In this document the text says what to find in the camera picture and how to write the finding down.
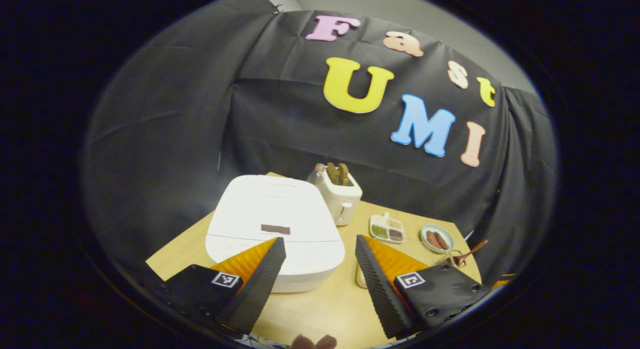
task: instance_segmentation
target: table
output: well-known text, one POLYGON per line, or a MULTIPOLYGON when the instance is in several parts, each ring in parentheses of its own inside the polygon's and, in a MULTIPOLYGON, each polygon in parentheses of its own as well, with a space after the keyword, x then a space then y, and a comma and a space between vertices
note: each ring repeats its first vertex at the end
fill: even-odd
MULTIPOLYGON (((291 343, 302 333, 315 343, 329 334, 336 338, 338 348, 348 349, 375 347, 394 342, 393 338, 387 339, 384 335, 368 290, 356 283, 356 235, 370 235, 371 215, 384 215, 385 212, 389 213, 392 219, 402 222, 406 233, 405 242, 388 245, 426 265, 433 265, 442 257, 427 249, 419 239, 420 229, 427 224, 439 226, 450 233, 454 249, 462 253, 469 251, 469 246, 454 223, 360 201, 351 222, 345 226, 338 226, 346 252, 342 264, 315 289, 270 294, 262 314, 253 327, 252 335, 275 342, 291 343)), ((189 265, 212 267, 217 264, 205 248, 205 237, 212 217, 213 212, 185 230, 147 259, 147 265, 166 281, 189 265)), ((466 266, 462 267, 461 271, 474 281, 482 283, 473 255, 466 259, 466 266)))

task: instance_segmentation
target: plastic bottle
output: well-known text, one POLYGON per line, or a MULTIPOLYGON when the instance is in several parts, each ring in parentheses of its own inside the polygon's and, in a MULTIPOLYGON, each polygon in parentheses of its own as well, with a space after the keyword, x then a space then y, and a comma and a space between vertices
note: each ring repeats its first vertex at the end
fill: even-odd
POLYGON ((317 163, 315 165, 315 169, 311 172, 311 174, 309 174, 309 176, 307 176, 306 181, 308 181, 313 185, 316 185, 324 171, 325 171, 325 165, 321 162, 317 163))

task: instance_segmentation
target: sausage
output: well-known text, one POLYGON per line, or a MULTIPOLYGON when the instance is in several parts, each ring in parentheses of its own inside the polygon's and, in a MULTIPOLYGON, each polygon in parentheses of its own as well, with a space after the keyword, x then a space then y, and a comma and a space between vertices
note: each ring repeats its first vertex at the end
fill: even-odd
POLYGON ((436 240, 438 240, 438 243, 440 244, 442 249, 444 249, 445 251, 448 251, 449 245, 447 245, 447 242, 444 240, 444 238, 440 235, 439 232, 436 232, 436 240))
POLYGON ((436 249, 442 249, 442 246, 439 244, 438 239, 434 232, 427 230, 427 242, 434 246, 436 249))

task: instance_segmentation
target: letter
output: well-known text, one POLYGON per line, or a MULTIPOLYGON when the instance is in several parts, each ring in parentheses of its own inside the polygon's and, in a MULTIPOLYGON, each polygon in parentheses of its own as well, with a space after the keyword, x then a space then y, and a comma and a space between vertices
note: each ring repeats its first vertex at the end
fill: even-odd
POLYGON ((405 34, 404 32, 388 31, 386 32, 382 44, 389 49, 393 49, 398 52, 406 52, 414 57, 422 57, 425 52, 420 50, 420 41, 415 37, 405 34))
POLYGON ((491 86, 491 82, 487 78, 477 78, 480 82, 480 98, 488 106, 496 106, 494 99, 491 99, 491 94, 496 94, 496 89, 491 86))
POLYGON ((411 144, 411 130, 416 148, 430 137, 424 146, 424 151, 430 155, 442 157, 445 155, 444 145, 449 135, 451 124, 456 121, 456 116, 450 111, 440 109, 431 119, 427 117, 425 101, 415 95, 403 94, 404 114, 397 132, 391 134, 391 140, 408 146, 411 144))
POLYGON ((382 102, 387 81, 394 78, 394 74, 387 69, 370 66, 366 71, 371 74, 371 84, 366 97, 359 99, 349 95, 349 83, 354 71, 360 69, 358 62, 342 57, 330 57, 326 60, 329 72, 324 81, 324 97, 332 106, 347 112, 364 114, 373 112, 382 102))
POLYGON ((360 21, 354 18, 342 18, 340 16, 318 15, 318 24, 315 25, 313 32, 306 35, 309 40, 324 40, 325 42, 333 42, 338 37, 334 35, 334 30, 339 35, 345 35, 349 32, 349 25, 359 27, 360 21))
POLYGON ((485 128, 473 121, 466 122, 467 128, 469 128, 469 139, 466 142, 466 151, 460 157, 462 163, 469 167, 477 167, 480 165, 478 159, 478 153, 480 153, 480 143, 482 143, 482 137, 485 135, 485 128))
POLYGON ((449 60, 446 64, 448 65, 446 73, 448 73, 448 78, 451 80, 451 83, 454 83, 462 89, 467 89, 469 87, 469 81, 467 80, 467 70, 465 67, 454 60, 449 60))

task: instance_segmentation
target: white toaster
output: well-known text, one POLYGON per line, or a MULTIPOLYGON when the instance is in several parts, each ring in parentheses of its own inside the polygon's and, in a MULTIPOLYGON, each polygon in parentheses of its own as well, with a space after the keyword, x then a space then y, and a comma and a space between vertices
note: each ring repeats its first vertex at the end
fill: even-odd
POLYGON ((322 176, 315 183, 320 189, 322 198, 329 208, 329 213, 333 217, 336 226, 346 226, 352 221, 358 202, 362 198, 362 189, 351 173, 347 174, 351 185, 335 185, 329 179, 327 171, 322 172, 322 176))

